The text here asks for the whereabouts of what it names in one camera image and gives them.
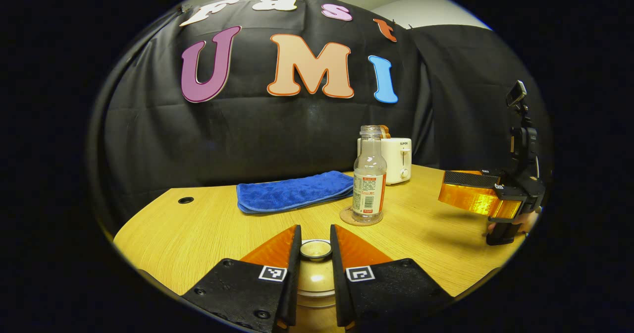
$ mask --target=pink letter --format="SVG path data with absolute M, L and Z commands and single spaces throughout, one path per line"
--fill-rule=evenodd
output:
M 331 3 L 321 5 L 322 14 L 326 17 L 340 19 L 341 21 L 352 21 L 353 17 L 349 14 L 349 10 L 344 6 L 337 6 Z
M 192 103 L 201 103 L 212 99 L 218 95 L 229 76 L 229 64 L 231 63 L 231 44 L 233 37 L 242 30 L 242 27 L 235 26 L 213 36 L 212 41 L 216 43 L 215 63 L 213 64 L 213 74 L 211 79 L 205 83 L 200 83 L 197 77 L 200 51 L 205 48 L 205 41 L 193 44 L 183 52 L 183 73 L 181 77 L 181 89 L 183 96 Z

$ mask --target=wooden table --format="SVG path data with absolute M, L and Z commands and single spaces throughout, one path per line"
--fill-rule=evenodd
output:
M 371 226 L 344 223 L 352 198 L 265 216 L 237 207 L 236 186 L 174 188 L 138 212 L 114 238 L 122 254 L 179 295 L 223 258 L 240 259 L 293 224 L 302 238 L 330 238 L 338 224 L 392 259 L 414 259 L 450 295 L 458 295 L 498 268 L 523 243 L 485 242 L 487 218 L 438 201 L 443 171 L 412 166 L 412 179 L 387 186 L 384 218 Z M 195 198 L 183 205 L 183 197 Z M 292 332 L 343 332 L 335 309 L 297 308 Z

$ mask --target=folded blue microfiber cloth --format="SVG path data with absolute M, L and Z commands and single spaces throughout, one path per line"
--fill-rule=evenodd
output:
M 238 184 L 238 208 L 248 214 L 275 213 L 350 197 L 355 180 L 332 170 L 311 177 Z

